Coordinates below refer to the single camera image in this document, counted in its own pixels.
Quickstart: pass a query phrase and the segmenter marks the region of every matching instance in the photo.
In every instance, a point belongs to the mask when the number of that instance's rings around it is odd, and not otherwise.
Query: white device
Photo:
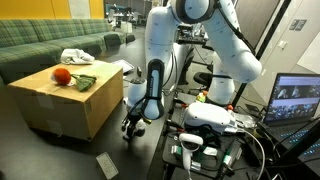
[[[113,179],[115,176],[119,174],[117,167],[114,165],[113,161],[111,160],[107,152],[100,154],[96,157],[96,159],[108,180]]]
[[[187,126],[209,125],[212,130],[220,134],[237,131],[237,123],[233,120],[231,114],[224,108],[213,104],[191,103],[186,109],[183,119]]]
[[[185,170],[190,171],[192,153],[197,151],[203,144],[203,139],[193,134],[183,133],[179,135],[179,140],[182,146],[183,167]]]

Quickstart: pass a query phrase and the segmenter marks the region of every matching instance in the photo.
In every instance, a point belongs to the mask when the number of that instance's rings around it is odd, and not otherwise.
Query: screen display
[[[278,73],[265,122],[313,117],[320,99],[320,75]]]

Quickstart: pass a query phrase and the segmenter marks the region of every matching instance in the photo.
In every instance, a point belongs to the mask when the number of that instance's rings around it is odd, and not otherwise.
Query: cardboard box
[[[50,79],[56,68],[97,80],[79,92],[75,85],[60,86]],[[59,64],[15,81],[8,89],[30,128],[91,141],[123,98],[123,74],[120,66],[97,60],[92,65]]]

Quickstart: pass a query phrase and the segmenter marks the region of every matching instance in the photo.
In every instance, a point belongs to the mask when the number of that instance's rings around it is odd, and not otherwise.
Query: cable
[[[170,89],[163,89],[162,90],[162,93],[165,95],[165,96],[169,96],[172,92],[174,92],[174,91],[176,91],[176,92],[178,92],[178,90],[176,90],[176,89],[173,89],[172,91],[169,91]]]
[[[254,48],[252,47],[252,45],[249,43],[249,41],[244,37],[244,35],[239,31],[239,28],[235,28],[231,22],[229,21],[228,17],[226,16],[226,14],[223,12],[223,10],[221,9],[221,5],[220,2],[218,1],[219,5],[217,4],[216,7],[218,7],[218,10],[220,11],[222,17],[224,18],[224,20],[226,21],[226,23],[229,25],[229,27],[231,28],[231,30],[234,32],[234,34],[241,39],[250,49],[251,53],[255,56],[256,52],[254,50]]]
[[[266,166],[265,168],[269,168],[269,169],[270,168],[291,168],[291,167],[300,166],[300,165],[303,165],[307,162],[316,161],[316,160],[320,160],[320,157],[308,159],[306,161],[301,161],[301,162],[295,163],[295,164],[288,164],[288,165],[281,165],[281,166]],[[245,170],[245,169],[255,169],[255,168],[257,168],[257,167],[242,167],[242,168],[233,169],[233,171],[241,171],[241,170]]]
[[[274,145],[274,143],[272,142],[272,138],[271,138],[270,136],[268,136],[267,133],[265,133],[264,131],[263,131],[263,133],[264,133],[264,135],[266,136],[265,138],[266,138],[267,140],[269,140],[272,145]],[[271,180],[270,173],[269,173],[269,171],[268,171],[266,168],[265,168],[265,172],[266,172],[266,175],[268,176],[268,179]]]
[[[173,58],[174,58],[174,64],[175,64],[175,67],[176,67],[176,78],[174,80],[174,86],[177,84],[177,81],[178,81],[178,63],[177,63],[177,57],[176,57],[176,54],[174,53],[174,48],[172,48],[172,52],[173,52]]]
[[[265,161],[266,161],[264,149],[263,149],[261,143],[259,142],[259,140],[258,140],[256,137],[254,137],[251,133],[249,133],[248,131],[246,131],[246,130],[244,130],[244,129],[238,129],[238,130],[240,130],[239,132],[245,132],[246,134],[248,134],[249,136],[251,136],[251,137],[258,143],[258,145],[259,145],[260,148],[261,148],[261,154],[262,154],[261,171],[260,171],[259,176],[258,176],[258,178],[257,178],[257,180],[259,180],[259,179],[261,178],[261,176],[262,176],[263,171],[264,171],[264,165],[265,165]]]
[[[193,49],[195,48],[194,47],[194,44],[191,44],[192,46],[189,48],[189,50],[188,50],[188,53],[187,53],[187,55],[186,55],[186,58],[185,58],[185,60],[184,60],[184,63],[183,63],[183,67],[187,64],[187,62],[188,62],[188,57],[189,57],[189,55],[193,52]]]
[[[124,123],[127,119],[129,114],[131,114],[133,112],[133,110],[138,106],[138,104],[140,104],[143,100],[145,99],[145,96],[143,96],[139,101],[137,101],[128,111],[126,117],[124,117],[124,119],[122,120],[122,123]]]
[[[276,147],[281,144],[283,141],[289,139],[292,135],[296,134],[297,132],[299,132],[301,129],[305,128],[306,126],[310,125],[311,123],[315,122],[316,120],[318,120],[319,117],[317,117],[316,119],[314,119],[313,121],[308,122],[307,124],[303,125],[302,127],[300,127],[298,130],[294,131],[292,134],[290,134],[289,136],[285,137],[284,139],[282,139],[281,141],[278,141],[274,144],[274,146],[272,147],[272,153],[274,153],[274,151],[276,150]]]
[[[202,56],[200,55],[200,53],[199,53],[197,47],[195,46],[195,44],[194,44],[193,42],[192,42],[192,44],[193,44],[194,49],[197,51],[200,59],[204,62],[204,64],[205,64],[206,66],[208,66],[209,64],[202,58]]]
[[[168,76],[168,78],[167,78],[167,80],[166,80],[166,82],[162,85],[162,87],[164,87],[164,86],[166,86],[167,85],[167,83],[168,83],[168,81],[169,81],[169,79],[171,78],[171,75],[172,75],[172,71],[173,71],[173,66],[174,66],[174,60],[173,60],[173,54],[171,53],[171,57],[172,57],[172,66],[171,66],[171,70],[170,70],[170,74],[169,74],[169,76]]]
[[[263,132],[264,136],[267,137],[266,139],[270,141],[270,143],[272,144],[272,146],[274,146],[275,144],[273,143],[272,138],[271,138],[267,133],[265,133],[265,131],[262,131],[262,132]],[[275,153],[274,153],[274,152],[273,152],[273,157],[274,157],[275,159],[277,159],[277,158],[280,157],[280,153],[279,153],[278,150],[275,150],[275,151],[276,151],[278,157],[275,156]]]
[[[246,111],[242,106],[237,106],[236,108],[241,108],[245,113],[251,115],[248,111]]]

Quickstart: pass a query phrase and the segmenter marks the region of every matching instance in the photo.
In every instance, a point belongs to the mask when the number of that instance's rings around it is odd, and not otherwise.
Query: black cable
[[[174,48],[172,48],[172,52],[174,54],[174,64],[176,66],[176,79],[174,81],[174,85],[178,84],[178,63],[177,63],[177,57],[176,57],[176,54],[174,53]]]
[[[171,78],[172,75],[172,71],[173,71],[173,66],[174,66],[174,60],[173,60],[173,53],[171,53],[171,57],[172,57],[172,66],[171,66],[171,70],[170,70],[170,74],[166,80],[166,82],[162,85],[162,87],[164,87],[165,85],[167,85],[167,83],[169,82],[169,79]]]
[[[242,106],[237,106],[236,108],[241,108],[245,113],[247,113],[248,115],[251,115],[248,111],[246,111]]]
[[[124,117],[124,119],[122,120],[122,123],[124,123],[127,119],[129,114],[131,114],[133,112],[133,110],[138,106],[138,104],[140,104],[143,100],[145,99],[145,96],[143,96],[139,101],[137,101],[128,111],[126,117]]]
[[[249,43],[249,41],[244,37],[244,35],[239,31],[239,28],[235,28],[231,22],[229,21],[229,19],[227,18],[226,14],[223,12],[223,10],[221,9],[220,5],[217,5],[218,10],[220,11],[222,17],[224,18],[224,20],[227,22],[227,24],[229,25],[229,27],[231,28],[231,30],[234,32],[234,34],[241,39],[250,49],[251,53],[255,56],[256,52],[254,50],[254,48],[252,47],[252,45]]]
[[[300,165],[303,165],[307,162],[311,162],[311,161],[316,161],[316,160],[320,160],[320,157],[317,157],[317,158],[313,158],[313,159],[308,159],[306,161],[301,161],[301,162],[298,162],[298,163],[295,163],[295,164],[287,164],[287,165],[281,165],[281,166],[266,166],[266,168],[269,168],[269,169],[273,169],[273,168],[291,168],[291,167],[295,167],[295,166],[300,166]],[[256,169],[256,168],[259,168],[259,167],[242,167],[242,168],[237,168],[237,169],[233,169],[233,171],[241,171],[241,170],[245,170],[245,169]]]
[[[252,113],[246,111],[242,106],[237,106],[236,108],[241,108],[242,111],[244,111],[245,113],[247,113],[250,116],[253,116],[253,117],[258,118],[258,119],[261,118],[261,116],[259,116],[259,115],[255,115],[255,114],[252,114]]]
[[[272,144],[272,147],[273,147],[273,146],[275,145],[275,143],[273,143],[272,138],[271,138],[265,131],[262,131],[262,132],[263,132],[264,136],[267,137],[266,139],[267,139],[268,141],[270,141],[270,143]],[[277,158],[280,157],[279,152],[278,152],[277,150],[276,150],[276,152],[277,152],[277,156],[278,156],[278,157],[276,157],[276,156],[275,156],[275,153],[273,152],[273,158],[274,158],[274,159],[277,159]]]
[[[315,118],[313,121],[308,122],[307,124],[303,125],[302,127],[300,127],[298,130],[294,131],[292,134],[290,134],[289,136],[285,137],[284,139],[282,139],[279,142],[276,142],[274,144],[274,146],[272,147],[272,153],[274,154],[274,151],[276,150],[276,147],[281,144],[282,142],[284,142],[285,140],[289,139],[292,135],[296,134],[297,132],[299,132],[301,129],[305,128],[306,126],[310,125],[311,123],[317,121],[320,117],[318,116],[317,118]]]
[[[254,155],[256,156],[256,157],[258,157],[257,156],[257,154],[256,154],[256,151],[253,151],[252,150],[252,153],[254,153]],[[266,167],[264,167],[263,168],[263,171],[266,173],[266,175],[268,176],[268,179],[269,180],[271,180],[271,176],[270,176],[270,173],[269,173],[269,171],[267,170],[267,168]]]
[[[184,65],[187,64],[187,62],[188,62],[188,57],[189,57],[189,55],[193,52],[193,49],[195,48],[194,44],[191,44],[191,45],[192,45],[192,46],[189,48],[188,53],[187,53],[187,55],[186,55],[186,58],[185,58],[185,60],[184,60],[183,67],[184,67]]]
[[[163,94],[165,95],[165,96],[169,96],[172,92],[178,92],[178,90],[176,90],[176,89],[174,89],[174,90],[172,90],[171,92],[169,92],[169,93],[165,93],[164,91],[169,91],[169,89],[163,89]]]
[[[192,42],[192,44],[193,44],[193,46],[194,46],[194,49],[197,51],[200,59],[204,62],[204,64],[205,64],[206,66],[208,66],[209,64],[202,58],[202,56],[200,55],[200,53],[199,53],[199,51],[198,51],[198,49],[197,49],[197,46],[195,46],[195,44],[194,44],[193,42]]]
[[[254,102],[254,101],[252,101],[252,100],[250,100],[250,99],[247,99],[247,98],[245,98],[245,97],[243,97],[243,96],[240,96],[241,98],[243,98],[243,99],[245,99],[245,100],[247,100],[247,101],[249,101],[249,102],[252,102],[252,103],[255,103],[255,104],[258,104],[258,105],[260,105],[260,106],[262,106],[262,107],[264,107],[265,105],[263,105],[263,104],[260,104],[260,103],[257,103],[257,102]]]

